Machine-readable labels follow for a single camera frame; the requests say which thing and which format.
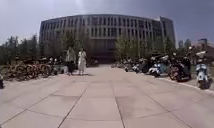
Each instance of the person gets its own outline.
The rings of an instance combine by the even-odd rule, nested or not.
[[[72,47],[69,47],[67,50],[67,55],[66,55],[68,75],[73,75],[75,60],[76,60],[75,52]]]
[[[79,75],[83,75],[85,68],[86,68],[86,52],[81,48],[80,52],[78,53],[78,70]]]

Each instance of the large building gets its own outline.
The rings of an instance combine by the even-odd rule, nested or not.
[[[173,21],[170,19],[160,17],[154,20],[112,14],[75,15],[42,21],[40,42],[58,41],[67,31],[74,33],[77,38],[81,33],[86,33],[94,56],[98,59],[114,58],[115,42],[122,36],[138,43],[139,50],[148,48],[163,51],[166,37],[175,43]]]

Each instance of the paved plaza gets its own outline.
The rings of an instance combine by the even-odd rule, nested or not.
[[[214,128],[214,93],[107,66],[6,82],[2,128]]]

